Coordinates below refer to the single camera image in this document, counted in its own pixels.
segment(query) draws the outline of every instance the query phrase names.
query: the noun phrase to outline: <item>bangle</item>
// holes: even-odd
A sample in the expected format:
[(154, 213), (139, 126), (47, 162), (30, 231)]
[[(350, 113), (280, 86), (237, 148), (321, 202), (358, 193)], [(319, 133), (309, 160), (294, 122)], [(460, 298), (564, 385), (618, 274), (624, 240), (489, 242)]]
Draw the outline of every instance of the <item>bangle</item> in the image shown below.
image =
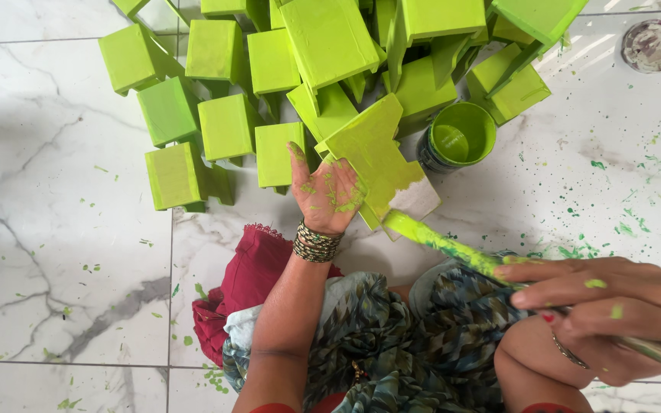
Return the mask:
[(565, 357), (568, 357), (568, 360), (572, 361), (573, 364), (578, 364), (580, 367), (584, 368), (585, 370), (590, 370), (591, 369), (588, 366), (588, 364), (585, 363), (585, 361), (582, 361), (581, 359), (579, 359), (578, 356), (573, 354), (572, 351), (570, 351), (567, 348), (563, 347), (563, 345), (559, 341), (557, 341), (557, 336), (555, 335), (555, 332), (552, 333), (552, 339), (555, 341), (555, 345), (557, 346), (557, 350), (560, 350), (560, 352)]
[(295, 255), (306, 261), (329, 262), (338, 252), (344, 234), (336, 237), (319, 234), (305, 226), (305, 218), (303, 218), (298, 225), (298, 234), (295, 236), (292, 250)]

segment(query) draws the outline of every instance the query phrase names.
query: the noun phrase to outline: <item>open paint can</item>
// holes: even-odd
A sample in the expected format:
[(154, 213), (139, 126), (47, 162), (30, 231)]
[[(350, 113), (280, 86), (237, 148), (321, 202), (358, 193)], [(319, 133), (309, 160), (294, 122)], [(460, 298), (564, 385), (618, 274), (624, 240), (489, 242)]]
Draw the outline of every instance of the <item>open paint can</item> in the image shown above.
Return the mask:
[(417, 160), (436, 174), (450, 174), (477, 164), (491, 153), (497, 140), (497, 126), (482, 107), (470, 103), (452, 104), (435, 117), (417, 143)]

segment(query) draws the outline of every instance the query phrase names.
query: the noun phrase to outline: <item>paintbrush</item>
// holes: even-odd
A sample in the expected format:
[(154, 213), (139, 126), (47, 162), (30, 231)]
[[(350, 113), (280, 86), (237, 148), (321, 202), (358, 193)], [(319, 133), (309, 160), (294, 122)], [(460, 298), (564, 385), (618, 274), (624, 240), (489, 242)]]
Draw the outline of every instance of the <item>paintbrush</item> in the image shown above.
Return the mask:
[[(497, 278), (493, 275), (493, 269), (503, 264), (500, 258), (492, 257), (477, 249), (454, 241), (443, 234), (439, 234), (424, 223), (415, 221), (400, 211), (390, 211), (384, 218), (382, 225), (417, 243), (425, 244), (439, 250), (448, 257), (458, 259), (467, 267), (481, 273), (498, 285), (508, 286), (514, 290), (524, 289), (531, 285), (531, 283), (509, 282)], [(548, 307), (548, 309), (562, 315), (570, 314), (571, 308), (571, 306)], [(614, 343), (637, 351), (661, 364), (661, 342), (635, 337), (612, 337), (612, 339)]]

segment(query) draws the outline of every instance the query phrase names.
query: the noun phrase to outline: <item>lace trim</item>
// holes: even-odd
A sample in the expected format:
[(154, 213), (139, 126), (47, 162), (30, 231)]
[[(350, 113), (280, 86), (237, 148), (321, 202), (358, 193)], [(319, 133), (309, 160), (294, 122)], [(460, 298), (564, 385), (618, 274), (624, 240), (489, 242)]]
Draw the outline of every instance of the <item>lace trim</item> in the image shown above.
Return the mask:
[(269, 226), (264, 226), (261, 223), (249, 223), (249, 224), (244, 225), (244, 231), (246, 231), (248, 229), (253, 229), (255, 231), (264, 232), (265, 234), (269, 234), (272, 237), (280, 239), (282, 241), (285, 240), (284, 237), (282, 236), (282, 234), (277, 232), (276, 229), (272, 229)]

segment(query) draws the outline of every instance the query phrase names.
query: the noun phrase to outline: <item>paint-covered hand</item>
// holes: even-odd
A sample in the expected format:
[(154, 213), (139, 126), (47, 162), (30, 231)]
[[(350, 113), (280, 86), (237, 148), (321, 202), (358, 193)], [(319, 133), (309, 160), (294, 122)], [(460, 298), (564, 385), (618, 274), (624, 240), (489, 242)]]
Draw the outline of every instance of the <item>paint-covered hand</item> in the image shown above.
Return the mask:
[[(622, 257), (515, 259), (494, 273), (506, 281), (539, 281), (512, 295), (519, 309), (537, 310), (558, 341), (611, 386), (661, 374), (661, 364), (609, 337), (661, 341), (661, 268)], [(547, 310), (573, 305), (565, 317)]]
[(292, 164), (292, 194), (305, 215), (305, 225), (320, 234), (342, 234), (363, 202), (366, 191), (345, 159), (323, 160), (310, 174), (303, 150), (287, 144)]

